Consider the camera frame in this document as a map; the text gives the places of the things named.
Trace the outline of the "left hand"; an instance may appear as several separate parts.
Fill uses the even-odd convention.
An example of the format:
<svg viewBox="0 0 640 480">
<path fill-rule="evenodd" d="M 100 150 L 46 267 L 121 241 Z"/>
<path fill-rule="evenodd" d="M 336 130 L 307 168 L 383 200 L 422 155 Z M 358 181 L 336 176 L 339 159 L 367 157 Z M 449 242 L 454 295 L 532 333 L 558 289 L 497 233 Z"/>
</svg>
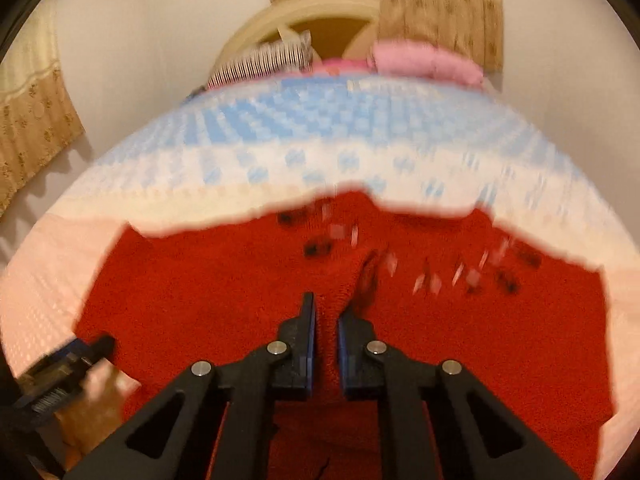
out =
<svg viewBox="0 0 640 480">
<path fill-rule="evenodd" d="M 90 370 L 84 393 L 56 414 L 70 470 L 122 424 L 122 409 L 139 383 L 108 361 Z"/>
</svg>

